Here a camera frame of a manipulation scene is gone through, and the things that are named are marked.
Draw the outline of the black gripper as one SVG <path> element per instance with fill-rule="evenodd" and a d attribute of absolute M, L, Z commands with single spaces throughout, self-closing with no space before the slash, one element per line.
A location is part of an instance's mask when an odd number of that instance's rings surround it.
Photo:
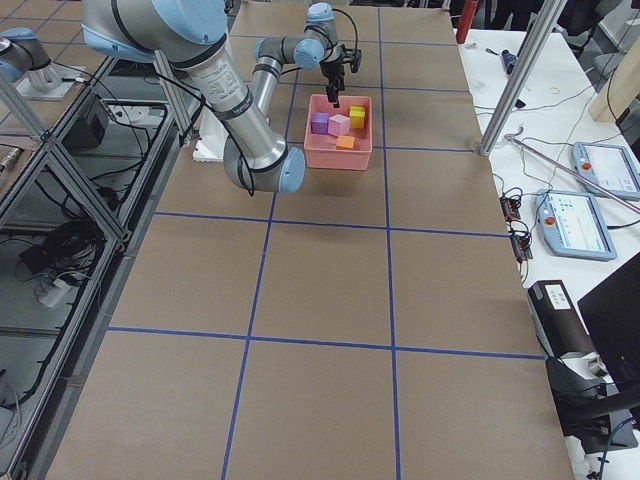
<path fill-rule="evenodd" d="M 340 107 L 341 88 L 344 88 L 345 67 L 348 66 L 351 73 L 359 71 L 362 61 L 362 51 L 358 46 L 353 48 L 345 44 L 336 46 L 329 57 L 320 62 L 323 76 L 327 80 L 327 99 L 335 108 Z"/>

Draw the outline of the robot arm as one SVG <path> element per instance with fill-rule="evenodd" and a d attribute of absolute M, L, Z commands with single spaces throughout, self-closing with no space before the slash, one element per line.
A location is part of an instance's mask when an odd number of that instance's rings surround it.
<path fill-rule="evenodd" d="M 357 46 L 339 41 L 336 9 L 309 6 L 302 34 L 267 38 L 256 46 L 256 65 L 245 82 L 226 49 L 228 21 L 222 1 L 87 1 L 82 29 L 86 44 L 108 56 L 151 63 L 156 53 L 184 72 L 228 133 L 223 166 L 249 194 L 294 193 L 304 181 L 303 151 L 275 133 L 266 115 L 285 66 L 320 68 L 326 95 L 339 104 L 347 72 L 359 70 Z"/>

